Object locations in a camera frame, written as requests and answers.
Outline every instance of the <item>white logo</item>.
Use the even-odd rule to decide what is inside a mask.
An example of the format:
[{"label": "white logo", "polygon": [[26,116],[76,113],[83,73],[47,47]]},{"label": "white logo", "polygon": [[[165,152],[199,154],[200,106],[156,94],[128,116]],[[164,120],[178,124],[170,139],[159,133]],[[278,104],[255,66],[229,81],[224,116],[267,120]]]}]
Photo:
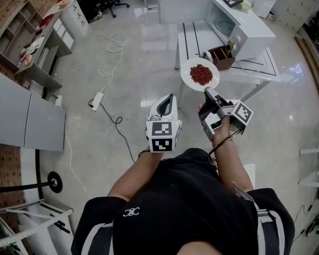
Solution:
[{"label": "white logo", "polygon": [[133,215],[139,215],[139,212],[135,212],[136,210],[139,210],[139,207],[137,208],[131,208],[130,210],[125,210],[126,215],[124,214],[123,216],[133,216]]}]

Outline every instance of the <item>kidney bean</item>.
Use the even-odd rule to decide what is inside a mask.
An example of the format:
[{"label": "kidney bean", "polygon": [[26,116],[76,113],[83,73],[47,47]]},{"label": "kidney bean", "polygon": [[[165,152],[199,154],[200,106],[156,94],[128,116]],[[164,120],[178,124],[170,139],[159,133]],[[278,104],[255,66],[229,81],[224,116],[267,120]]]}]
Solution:
[{"label": "kidney bean", "polygon": [[201,64],[197,64],[196,66],[190,68],[190,75],[192,80],[195,82],[205,85],[209,82],[211,82],[213,78],[213,74],[209,70],[208,67],[204,67]]}]

